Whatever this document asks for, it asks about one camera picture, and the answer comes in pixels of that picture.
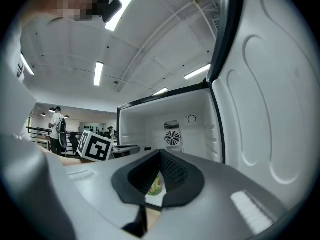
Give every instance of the fluorescent light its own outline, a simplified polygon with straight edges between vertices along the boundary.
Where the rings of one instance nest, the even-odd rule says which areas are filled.
[[[100,79],[102,74],[102,69],[104,68],[104,64],[101,62],[97,62],[95,65],[95,71],[94,71],[94,85],[99,86],[100,85]]]
[[[163,93],[165,93],[166,91],[168,91],[168,89],[167,89],[167,88],[163,88],[162,90],[156,92],[156,93],[155,93],[154,95],[152,95],[152,96],[159,95],[159,94],[163,94]]]
[[[28,62],[26,61],[25,57],[22,55],[22,53],[20,54],[20,58],[25,66],[25,68],[29,71],[29,73],[31,75],[35,75],[35,73],[33,72],[33,70],[31,69],[31,67],[29,66]]]
[[[192,78],[192,77],[194,77],[194,76],[196,76],[196,75],[198,75],[198,74],[200,74],[200,73],[202,73],[204,71],[209,70],[210,66],[211,66],[211,64],[208,64],[208,65],[206,65],[206,66],[204,66],[204,67],[202,67],[202,68],[200,68],[200,69],[198,69],[198,70],[196,70],[196,71],[194,71],[194,72],[192,72],[190,74],[187,74],[184,78],[186,80],[188,80],[188,79],[190,79],[190,78]]]
[[[113,18],[105,25],[105,28],[110,31],[115,31],[122,15],[129,6],[132,0],[120,0],[122,3],[122,8],[113,16]]]

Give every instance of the white ceiling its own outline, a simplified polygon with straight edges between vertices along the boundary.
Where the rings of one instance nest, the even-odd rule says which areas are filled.
[[[219,17],[219,5],[220,0],[199,3],[214,35],[191,0],[133,0],[114,32],[101,18],[48,25],[50,18],[39,17],[22,33],[22,52],[35,72],[26,73],[25,84],[50,95],[55,90],[62,95],[60,85],[69,94],[85,88],[88,97],[121,105],[164,87],[200,83],[206,73],[184,76],[211,62],[217,36],[212,18]],[[99,87],[94,86],[98,61],[104,63]],[[115,84],[114,78],[123,81]]]

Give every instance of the white shirt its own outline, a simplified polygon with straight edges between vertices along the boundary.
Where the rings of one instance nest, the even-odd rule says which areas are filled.
[[[24,69],[22,73],[18,74],[19,64],[22,66],[23,64],[20,62],[21,58],[21,43],[20,38],[22,35],[22,30],[20,27],[19,17],[16,16],[13,19],[2,43],[2,50],[0,51],[0,60],[4,60],[8,65],[10,71],[18,78],[19,82],[23,82],[25,79]],[[31,142],[32,139],[26,127],[23,126],[21,133],[19,135],[23,140]]]
[[[61,121],[62,119],[65,118],[63,114],[61,113],[55,113],[51,119],[51,122],[50,124],[53,125],[53,128],[52,128],[52,134],[51,134],[51,138],[52,139],[59,139],[59,135],[58,135],[58,132],[57,132],[57,125],[60,123],[61,124]]]

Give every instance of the chair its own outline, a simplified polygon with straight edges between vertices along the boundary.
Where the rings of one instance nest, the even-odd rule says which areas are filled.
[[[78,141],[78,139],[76,137],[76,133],[75,132],[71,132],[70,133],[70,137],[68,139],[72,144],[72,152],[74,154],[77,154],[77,148],[79,146],[79,141]]]

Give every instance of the black and white pattern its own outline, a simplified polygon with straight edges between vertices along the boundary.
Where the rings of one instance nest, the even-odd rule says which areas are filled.
[[[85,143],[86,143],[87,139],[88,139],[88,133],[84,132],[82,137],[81,137],[79,146],[78,146],[78,152],[81,153],[81,154],[84,151],[84,147],[85,147]]]
[[[89,141],[85,156],[88,158],[105,161],[107,159],[110,145],[111,142],[92,136]]]
[[[82,158],[99,162],[106,161],[112,149],[112,140],[85,130],[78,146]]]

